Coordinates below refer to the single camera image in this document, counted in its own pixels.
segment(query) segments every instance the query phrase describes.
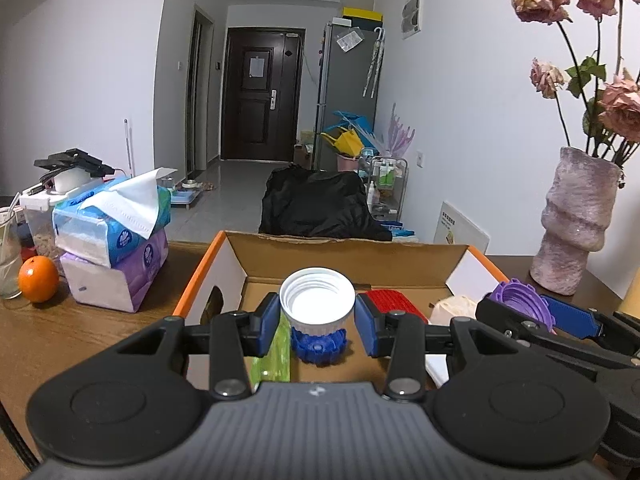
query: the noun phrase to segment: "pink bucket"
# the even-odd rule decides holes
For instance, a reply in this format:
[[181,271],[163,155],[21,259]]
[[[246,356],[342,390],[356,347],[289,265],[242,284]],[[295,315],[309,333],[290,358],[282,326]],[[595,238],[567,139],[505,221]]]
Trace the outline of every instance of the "pink bucket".
[[336,153],[335,156],[338,158],[338,171],[358,171],[357,158],[342,156],[340,153]]

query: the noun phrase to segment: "refrigerator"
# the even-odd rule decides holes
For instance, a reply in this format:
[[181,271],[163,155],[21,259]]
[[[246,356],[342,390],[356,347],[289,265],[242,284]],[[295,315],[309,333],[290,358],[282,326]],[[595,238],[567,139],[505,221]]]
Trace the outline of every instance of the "refrigerator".
[[[329,126],[342,120],[334,115],[336,110],[365,116],[369,124],[374,127],[378,88],[375,89],[372,99],[370,96],[373,76],[366,97],[362,97],[362,91],[367,82],[373,46],[378,34],[363,30],[365,39],[350,51],[345,52],[340,48],[337,40],[339,35],[348,30],[349,27],[331,23],[324,30],[314,138],[314,170],[337,171],[336,154],[320,136],[320,133],[325,132]],[[340,131],[332,130],[327,133],[336,137]]]

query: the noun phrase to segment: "glass cup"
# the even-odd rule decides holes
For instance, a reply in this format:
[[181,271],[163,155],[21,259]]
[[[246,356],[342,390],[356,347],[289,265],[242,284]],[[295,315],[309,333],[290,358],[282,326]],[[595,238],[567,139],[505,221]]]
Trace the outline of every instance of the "glass cup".
[[0,300],[20,296],[18,272],[22,266],[20,238],[15,212],[0,209]]

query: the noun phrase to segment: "wooden table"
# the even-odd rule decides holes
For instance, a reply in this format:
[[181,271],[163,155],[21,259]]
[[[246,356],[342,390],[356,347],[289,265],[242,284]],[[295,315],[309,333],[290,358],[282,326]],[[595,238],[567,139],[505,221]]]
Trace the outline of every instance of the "wooden table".
[[[172,313],[207,244],[172,242],[170,246],[167,262],[137,314],[80,306],[64,295],[38,308],[19,298],[0,306],[0,399],[31,449],[35,448],[24,410],[38,386]],[[490,259],[510,278],[533,283],[528,278],[530,256]],[[569,300],[602,312],[612,312],[621,301],[590,273],[586,273],[578,292]],[[25,474],[13,450],[0,436],[0,478],[18,480]]]

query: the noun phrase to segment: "black cable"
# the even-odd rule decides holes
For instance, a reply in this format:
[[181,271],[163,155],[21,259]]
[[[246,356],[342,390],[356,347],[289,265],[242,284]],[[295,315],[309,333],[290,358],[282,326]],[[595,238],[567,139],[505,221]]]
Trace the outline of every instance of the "black cable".
[[9,444],[11,444],[11,447],[14,448],[16,455],[18,456],[20,461],[24,464],[25,468],[27,468],[29,471],[33,471],[40,465],[40,462],[38,462],[38,459],[31,452],[31,449],[29,449],[29,446],[27,446],[27,443],[20,436],[20,433],[14,426],[14,423],[12,422],[11,417],[9,417],[9,414],[6,412],[1,401],[0,401],[0,431],[4,433],[4,436],[9,441]]

